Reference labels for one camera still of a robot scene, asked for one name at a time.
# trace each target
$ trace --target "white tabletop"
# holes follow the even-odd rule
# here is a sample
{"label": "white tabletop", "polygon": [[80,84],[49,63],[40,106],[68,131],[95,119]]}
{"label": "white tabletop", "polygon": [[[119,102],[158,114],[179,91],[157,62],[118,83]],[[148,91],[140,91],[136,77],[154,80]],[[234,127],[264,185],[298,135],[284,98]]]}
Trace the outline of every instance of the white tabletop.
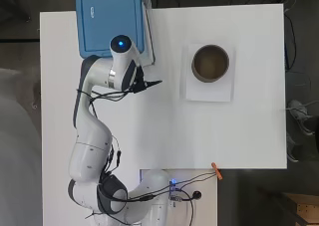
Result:
{"label": "white tabletop", "polygon": [[[123,157],[116,175],[128,190],[138,185],[140,169],[210,168],[213,161],[221,168],[286,167],[282,6],[158,9],[153,14],[157,63],[145,72],[163,83],[118,103],[96,103],[99,118],[120,142]],[[216,38],[236,50],[233,99],[187,102],[179,94],[181,49]],[[87,211],[67,194],[81,63],[75,13],[42,13],[45,226],[87,225]],[[214,200],[201,202],[216,209],[216,181],[209,184]],[[207,218],[216,215],[213,209]]]}

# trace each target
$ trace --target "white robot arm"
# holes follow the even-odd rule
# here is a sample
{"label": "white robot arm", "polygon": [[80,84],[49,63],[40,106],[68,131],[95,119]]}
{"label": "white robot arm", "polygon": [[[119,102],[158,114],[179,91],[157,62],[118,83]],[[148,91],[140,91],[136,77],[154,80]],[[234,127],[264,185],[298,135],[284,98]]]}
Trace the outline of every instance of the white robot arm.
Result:
{"label": "white robot arm", "polygon": [[140,53],[129,37],[114,38],[111,49],[113,59],[91,56],[82,64],[73,118],[77,140],[69,166],[72,177],[69,195],[80,206],[93,210],[99,226],[131,225],[141,221],[152,207],[156,225],[164,226],[168,196],[152,192],[169,185],[166,172],[148,171],[141,184],[128,193],[112,172],[106,170],[113,158],[113,137],[108,127],[89,112],[92,87],[136,93],[159,83],[144,81]]}

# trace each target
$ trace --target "floor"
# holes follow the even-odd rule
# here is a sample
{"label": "floor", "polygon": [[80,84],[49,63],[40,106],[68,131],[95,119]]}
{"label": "floor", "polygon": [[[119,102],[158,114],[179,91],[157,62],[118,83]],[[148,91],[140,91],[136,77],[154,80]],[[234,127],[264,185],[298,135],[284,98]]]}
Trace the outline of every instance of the floor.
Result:
{"label": "floor", "polygon": [[[228,4],[259,4],[269,0],[153,0],[154,7],[217,6]],[[32,21],[23,23],[10,20],[0,23],[0,39],[39,38],[39,13],[43,11],[75,10],[75,0],[23,0],[23,6]],[[287,0],[286,14],[291,18],[295,31],[297,57],[292,70],[286,74],[286,99],[308,103],[319,99],[319,0]],[[286,19],[286,43],[289,62],[294,56],[292,32]],[[39,43],[0,44],[0,68],[21,71],[25,79],[18,86],[19,102],[31,116],[41,133],[41,106],[32,108],[34,95],[38,94],[40,81]],[[319,114],[319,106],[309,107],[311,114]],[[292,137],[313,149],[313,137],[303,136],[290,115],[287,129]],[[298,163],[288,162],[287,170],[222,170],[224,180],[218,184],[218,225],[295,225],[276,206],[272,205],[259,188],[269,191],[319,195],[319,161],[310,159]]]}

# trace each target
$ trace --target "round container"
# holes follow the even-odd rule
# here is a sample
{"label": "round container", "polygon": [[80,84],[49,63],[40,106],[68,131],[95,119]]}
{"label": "round container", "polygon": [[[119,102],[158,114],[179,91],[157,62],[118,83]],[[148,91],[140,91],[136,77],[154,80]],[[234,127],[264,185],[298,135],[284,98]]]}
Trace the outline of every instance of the round container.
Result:
{"label": "round container", "polygon": [[229,67],[227,53],[216,45],[200,48],[193,57],[191,69],[198,80],[212,83],[225,75]]}

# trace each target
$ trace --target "blue box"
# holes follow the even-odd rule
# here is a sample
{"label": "blue box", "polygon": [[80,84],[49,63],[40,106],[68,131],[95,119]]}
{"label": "blue box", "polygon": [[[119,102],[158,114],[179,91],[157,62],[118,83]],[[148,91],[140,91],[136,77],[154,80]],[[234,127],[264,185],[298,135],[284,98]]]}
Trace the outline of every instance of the blue box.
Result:
{"label": "blue box", "polygon": [[129,36],[144,50],[142,0],[76,0],[79,49],[82,58],[111,57],[110,43]]}

